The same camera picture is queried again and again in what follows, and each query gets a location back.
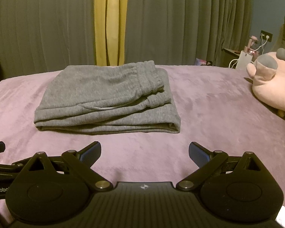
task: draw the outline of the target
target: gray plush toy nose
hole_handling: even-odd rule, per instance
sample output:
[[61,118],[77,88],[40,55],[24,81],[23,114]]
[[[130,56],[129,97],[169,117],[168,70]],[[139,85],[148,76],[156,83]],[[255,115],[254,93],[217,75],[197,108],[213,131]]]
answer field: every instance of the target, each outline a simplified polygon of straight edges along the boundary
[[277,50],[276,56],[277,56],[277,59],[285,61],[285,49],[284,48],[279,48]]
[[277,61],[272,56],[260,55],[258,56],[257,61],[265,67],[277,69]]

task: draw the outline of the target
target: blue wall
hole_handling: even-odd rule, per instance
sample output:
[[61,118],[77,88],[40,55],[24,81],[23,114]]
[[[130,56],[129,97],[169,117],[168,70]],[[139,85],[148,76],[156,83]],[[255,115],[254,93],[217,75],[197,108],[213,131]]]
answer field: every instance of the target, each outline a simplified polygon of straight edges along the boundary
[[261,30],[273,34],[264,52],[269,52],[277,40],[279,30],[284,24],[285,0],[253,0],[250,35],[260,38]]

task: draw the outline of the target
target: power outlet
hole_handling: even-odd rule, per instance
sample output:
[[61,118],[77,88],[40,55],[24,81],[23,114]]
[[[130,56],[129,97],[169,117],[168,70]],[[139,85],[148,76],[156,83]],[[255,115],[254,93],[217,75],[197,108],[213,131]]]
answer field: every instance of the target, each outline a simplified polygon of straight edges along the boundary
[[261,31],[261,34],[260,34],[260,39],[262,40],[262,34],[264,35],[263,36],[263,40],[266,40],[266,36],[268,35],[269,36],[269,39],[268,39],[268,42],[271,42],[272,40],[272,34],[269,33],[269,32],[265,32],[265,31]]

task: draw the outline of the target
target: pink bedspread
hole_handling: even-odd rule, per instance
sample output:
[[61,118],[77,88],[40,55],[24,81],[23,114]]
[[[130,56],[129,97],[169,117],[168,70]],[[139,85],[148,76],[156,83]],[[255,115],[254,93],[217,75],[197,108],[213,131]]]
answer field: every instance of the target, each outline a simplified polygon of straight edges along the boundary
[[[232,156],[253,151],[284,192],[285,120],[251,93],[244,71],[207,66],[160,66],[168,71],[172,94],[181,117],[181,132],[80,135],[38,131],[34,111],[47,84],[59,73],[21,76],[0,82],[0,141],[6,150],[0,164],[11,164],[45,151],[61,155],[93,141],[102,155],[92,169],[116,181],[178,181],[197,170],[188,156],[190,142]],[[0,221],[12,217],[0,200]]]

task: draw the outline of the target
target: fabric fold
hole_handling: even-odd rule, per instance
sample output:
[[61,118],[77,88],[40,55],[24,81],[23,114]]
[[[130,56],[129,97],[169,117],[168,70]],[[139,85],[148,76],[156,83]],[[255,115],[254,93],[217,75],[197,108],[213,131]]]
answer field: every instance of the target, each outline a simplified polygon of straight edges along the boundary
[[68,66],[47,87],[34,123],[79,133],[178,133],[168,74],[153,61],[110,68]]

